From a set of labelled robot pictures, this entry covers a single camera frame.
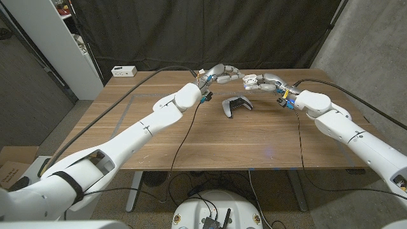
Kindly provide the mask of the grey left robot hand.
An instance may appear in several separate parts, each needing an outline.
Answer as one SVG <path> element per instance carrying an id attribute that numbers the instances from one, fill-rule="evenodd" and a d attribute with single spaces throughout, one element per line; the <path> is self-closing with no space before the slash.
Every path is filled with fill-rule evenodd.
<path id="1" fill-rule="evenodd" d="M 232 80 L 243 78 L 245 74 L 233 66 L 218 64 L 208 71 L 203 69 L 199 71 L 196 85 L 202 94 L 209 92 L 209 86 L 213 83 L 225 84 Z"/>

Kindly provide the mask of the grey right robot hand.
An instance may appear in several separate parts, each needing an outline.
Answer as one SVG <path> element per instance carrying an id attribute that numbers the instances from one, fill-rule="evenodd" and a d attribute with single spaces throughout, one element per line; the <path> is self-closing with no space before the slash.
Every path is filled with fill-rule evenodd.
<path id="1" fill-rule="evenodd" d="M 258 88 L 260 90 L 265 90 L 267 92 L 279 92 L 285 94 L 288 92 L 288 97 L 293 95 L 297 96 L 299 95 L 302 90 L 289 85 L 286 83 L 284 80 L 282 80 L 279 76 L 271 73 L 265 73 L 265 74 L 260 74 L 256 75 L 257 79 L 257 84 Z"/>

